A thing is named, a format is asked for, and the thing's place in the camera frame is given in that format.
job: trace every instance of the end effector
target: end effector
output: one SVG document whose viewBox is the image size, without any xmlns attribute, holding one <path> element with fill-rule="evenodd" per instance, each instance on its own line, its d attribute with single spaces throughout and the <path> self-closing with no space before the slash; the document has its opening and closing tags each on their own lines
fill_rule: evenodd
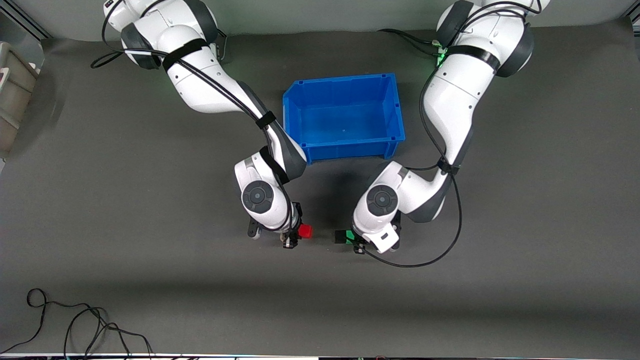
<svg viewBox="0 0 640 360">
<path fill-rule="evenodd" d="M 352 227 L 380 253 L 399 240 L 391 224 L 397 211 L 414 222 L 430 222 L 438 216 L 451 186 L 449 175 L 426 181 L 395 161 L 380 165 L 372 178 L 353 212 Z"/>
</svg>

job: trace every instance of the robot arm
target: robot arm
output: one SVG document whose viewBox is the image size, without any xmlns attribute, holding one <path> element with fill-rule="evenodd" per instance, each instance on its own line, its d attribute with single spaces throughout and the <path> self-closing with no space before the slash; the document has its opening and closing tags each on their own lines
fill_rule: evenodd
<svg viewBox="0 0 640 360">
<path fill-rule="evenodd" d="M 108 0 L 103 10 L 109 23 L 120 31 L 125 49 L 176 54 L 174 57 L 214 79 L 243 105 L 240 108 L 189 69 L 168 60 L 170 55 L 161 60 L 148 54 L 127 53 L 144 69 L 164 67 L 190 108 L 202 113 L 248 111 L 257 121 L 269 120 L 259 125 L 268 146 L 235 166 L 243 206 L 268 230 L 285 233 L 298 226 L 299 211 L 286 199 L 281 185 L 301 176 L 307 159 L 251 88 L 232 79 L 220 66 L 214 44 L 218 29 L 210 9 L 200 0 Z"/>
<path fill-rule="evenodd" d="M 534 8 L 539 5 L 541 11 L 549 1 L 484 1 L 480 7 L 460 0 L 442 14 L 437 34 L 447 52 L 425 84 L 420 110 L 444 139 L 443 159 L 432 181 L 395 161 L 373 175 L 374 181 L 353 212 L 353 230 L 373 243 L 378 252 L 385 252 L 399 239 L 391 225 L 396 211 L 418 223 L 438 216 L 451 187 L 452 174 L 458 171 L 467 153 L 476 104 L 495 75 L 508 77 L 531 57 L 533 36 L 529 24 L 509 11 L 525 16 L 527 11 L 515 3 Z M 495 12 L 497 9 L 507 11 Z"/>
</svg>

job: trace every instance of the cable strap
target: cable strap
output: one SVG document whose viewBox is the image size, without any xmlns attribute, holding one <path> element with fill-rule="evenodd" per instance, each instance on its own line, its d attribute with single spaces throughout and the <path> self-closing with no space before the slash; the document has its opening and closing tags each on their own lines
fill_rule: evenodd
<svg viewBox="0 0 640 360">
<path fill-rule="evenodd" d="M 267 165 L 269 165 L 274 175 L 276 175 L 280 179 L 280 182 L 283 185 L 289 182 L 289 177 L 287 176 L 287 173 L 280 166 L 280 164 L 278 164 L 276 159 L 274 159 L 273 156 L 271 156 L 271 154 L 269 153 L 268 147 L 265 146 L 260 149 L 260 156 L 262 156 L 262 159 L 264 160 L 264 162 L 267 163 Z"/>
<path fill-rule="evenodd" d="M 438 167 L 440 170 L 446 172 L 447 174 L 456 175 L 460 170 L 460 167 L 455 167 L 447 162 L 444 158 L 440 158 L 438 160 Z"/>
<path fill-rule="evenodd" d="M 173 64 L 177 63 L 183 57 L 195 53 L 196 51 L 200 51 L 202 47 L 209 46 L 207 42 L 202 38 L 194 39 L 183 46 L 173 50 L 167 56 L 164 57 L 162 62 L 162 66 L 164 67 L 164 71 L 169 71 L 169 68 L 173 66 Z"/>
<path fill-rule="evenodd" d="M 453 54 L 470 55 L 477 59 L 480 59 L 487 63 L 491 68 L 493 68 L 494 72 L 498 71 L 498 69 L 500 68 L 500 60 L 498 60 L 498 58 L 496 58 L 492 53 L 489 53 L 488 51 L 481 49 L 480 47 L 471 45 L 450 46 L 447 49 L 446 56 Z"/>
<path fill-rule="evenodd" d="M 276 115 L 274 115 L 272 112 L 269 111 L 266 114 L 264 114 L 261 118 L 259 118 L 255 122 L 255 124 L 258 125 L 260 130 L 263 130 L 267 125 L 274 122 L 275 120 L 276 120 Z"/>
</svg>

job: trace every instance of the gray mat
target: gray mat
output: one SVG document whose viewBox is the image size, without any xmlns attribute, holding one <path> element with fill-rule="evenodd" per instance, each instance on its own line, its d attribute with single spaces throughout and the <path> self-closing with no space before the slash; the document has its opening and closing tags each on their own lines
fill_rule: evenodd
<svg viewBox="0 0 640 360">
<path fill-rule="evenodd" d="M 534 32 L 530 64 L 495 79 L 476 111 L 458 176 L 460 242 L 417 270 L 333 244 L 381 159 L 314 163 L 287 185 L 314 239 L 295 250 L 274 234 L 253 241 L 233 185 L 234 164 L 264 143 L 248 117 L 195 113 L 161 71 L 125 58 L 91 70 L 101 44 L 48 41 L 0 177 L 0 344 L 31 336 L 39 312 L 24 296 L 40 286 L 54 300 L 104 306 L 156 352 L 640 358 L 631 26 Z M 238 36 L 228 51 L 228 73 L 279 117 L 296 79 L 395 72 L 407 134 L 396 160 L 436 161 L 417 116 L 433 59 L 400 38 Z M 456 222 L 449 197 L 432 224 L 405 221 L 400 251 L 385 257 L 433 258 Z M 16 350 L 61 351 L 73 313 L 51 309 Z M 93 329 L 80 321 L 72 349 Z M 114 335 L 99 350 L 121 352 Z"/>
</svg>

